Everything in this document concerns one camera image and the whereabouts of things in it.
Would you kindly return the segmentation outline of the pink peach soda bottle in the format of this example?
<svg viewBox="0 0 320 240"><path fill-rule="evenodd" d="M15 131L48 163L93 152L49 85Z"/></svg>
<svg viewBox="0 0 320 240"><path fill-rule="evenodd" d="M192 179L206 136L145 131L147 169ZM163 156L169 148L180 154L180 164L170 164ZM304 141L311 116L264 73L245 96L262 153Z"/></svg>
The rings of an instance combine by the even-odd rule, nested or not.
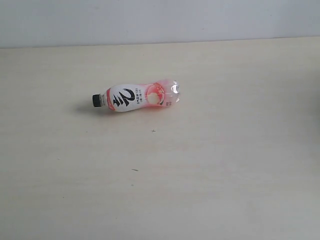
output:
<svg viewBox="0 0 320 240"><path fill-rule="evenodd" d="M92 96L95 108L108 107L121 113L141 108L171 107L179 100L179 83L169 79L149 84L119 84Z"/></svg>

